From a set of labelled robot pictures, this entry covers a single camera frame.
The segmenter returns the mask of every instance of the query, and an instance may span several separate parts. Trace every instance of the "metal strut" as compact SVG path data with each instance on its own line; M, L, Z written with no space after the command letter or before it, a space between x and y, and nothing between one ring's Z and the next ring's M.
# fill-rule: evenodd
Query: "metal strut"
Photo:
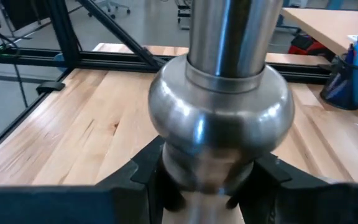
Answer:
M140 59L153 67L160 68L165 62L158 57L154 57L149 50L143 48L136 42L120 25L109 17L103 10L92 0L78 0L92 15L102 23L105 28L110 30L123 44L125 44L132 52L140 57Z
M80 51L75 42L75 32L67 13L67 6L64 1L46 0L45 5L49 11L56 37L62 50L68 67L75 68L76 62L80 59Z

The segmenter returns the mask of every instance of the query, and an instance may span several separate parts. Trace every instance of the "wood grain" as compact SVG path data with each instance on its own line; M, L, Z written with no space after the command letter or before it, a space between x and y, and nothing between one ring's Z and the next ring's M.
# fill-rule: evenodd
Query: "wood grain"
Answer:
M150 46L153 54L187 48ZM129 52L99 44L99 51ZM270 62L323 63L321 57L269 54ZM0 145L0 185L93 185L156 137L147 111L154 74L75 70ZM296 114L279 158L316 176L358 181L358 110L327 106L322 86L291 83Z
M347 36L358 34L358 11L284 8L282 15L337 55L347 52Z

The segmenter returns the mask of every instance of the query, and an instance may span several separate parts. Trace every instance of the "black clamp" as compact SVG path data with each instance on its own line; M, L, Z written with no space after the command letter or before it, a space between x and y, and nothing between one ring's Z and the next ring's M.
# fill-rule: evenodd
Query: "black clamp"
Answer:
M51 93L53 91L60 91L65 86L66 85L64 83L50 81L50 82L44 82L43 84L39 85L36 90L38 95L41 95L42 93Z

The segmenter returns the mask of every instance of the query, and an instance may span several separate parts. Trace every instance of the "pen holder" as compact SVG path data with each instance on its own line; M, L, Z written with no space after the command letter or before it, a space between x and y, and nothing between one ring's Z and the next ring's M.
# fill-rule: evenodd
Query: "pen holder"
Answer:
M344 110L358 109L358 66L345 62L343 54L320 93L328 104Z

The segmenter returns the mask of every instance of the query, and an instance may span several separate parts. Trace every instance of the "metal cylinder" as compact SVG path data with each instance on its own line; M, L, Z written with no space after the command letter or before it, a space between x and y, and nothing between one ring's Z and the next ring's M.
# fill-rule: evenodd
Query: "metal cylinder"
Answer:
M194 0L188 60L219 77L249 77L264 67L283 0Z
M282 1L193 2L190 52L159 71L149 113L185 200L170 223L234 223L228 200L294 117L286 81L264 63Z

